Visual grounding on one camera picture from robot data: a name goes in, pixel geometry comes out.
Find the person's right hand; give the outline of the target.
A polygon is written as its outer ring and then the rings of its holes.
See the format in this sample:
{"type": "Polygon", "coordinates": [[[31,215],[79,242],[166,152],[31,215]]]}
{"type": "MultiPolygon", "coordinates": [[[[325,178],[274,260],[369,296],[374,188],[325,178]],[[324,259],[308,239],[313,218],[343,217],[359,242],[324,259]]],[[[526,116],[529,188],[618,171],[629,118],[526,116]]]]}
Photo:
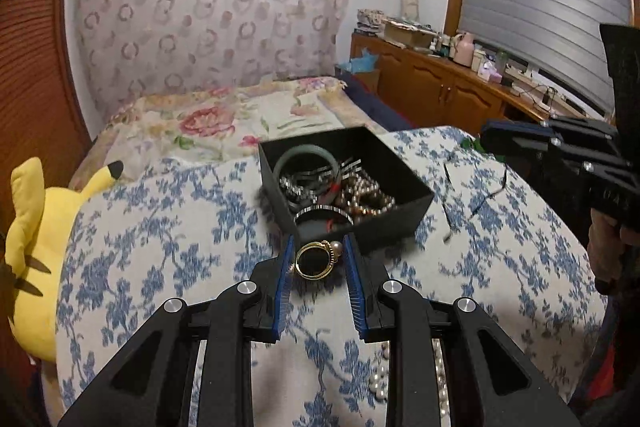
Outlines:
{"type": "Polygon", "coordinates": [[[639,233],[591,210],[587,248],[597,291],[605,296],[639,296],[639,233]]]}

